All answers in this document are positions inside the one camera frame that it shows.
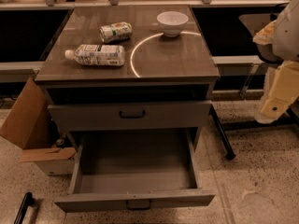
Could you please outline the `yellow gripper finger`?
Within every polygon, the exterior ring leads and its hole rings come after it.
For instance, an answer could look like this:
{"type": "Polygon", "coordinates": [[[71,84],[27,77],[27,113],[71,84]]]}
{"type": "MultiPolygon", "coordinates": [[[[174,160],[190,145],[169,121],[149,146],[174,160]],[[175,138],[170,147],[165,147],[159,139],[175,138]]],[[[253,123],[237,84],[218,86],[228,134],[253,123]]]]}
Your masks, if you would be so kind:
{"type": "Polygon", "coordinates": [[[269,67],[255,120],[261,124],[276,121],[298,97],[299,62],[284,61],[278,68],[269,67]]]}

